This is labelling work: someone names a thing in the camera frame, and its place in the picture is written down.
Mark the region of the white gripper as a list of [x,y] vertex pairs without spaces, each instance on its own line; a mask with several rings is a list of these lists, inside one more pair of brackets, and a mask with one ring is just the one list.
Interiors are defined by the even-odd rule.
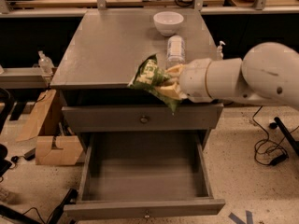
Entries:
[[168,68],[166,73],[170,79],[179,78],[179,84],[156,87],[155,90],[175,100],[182,100],[186,95],[194,103],[210,103],[212,98],[206,87],[206,72],[210,64],[211,60],[205,58],[193,60],[185,65],[174,65]]

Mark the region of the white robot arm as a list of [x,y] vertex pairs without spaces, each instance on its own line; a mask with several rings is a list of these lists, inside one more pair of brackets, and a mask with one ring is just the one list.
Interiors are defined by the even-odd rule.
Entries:
[[242,59],[196,59],[167,73],[171,79],[155,90],[176,100],[226,100],[299,109],[299,53],[279,43],[259,44]]

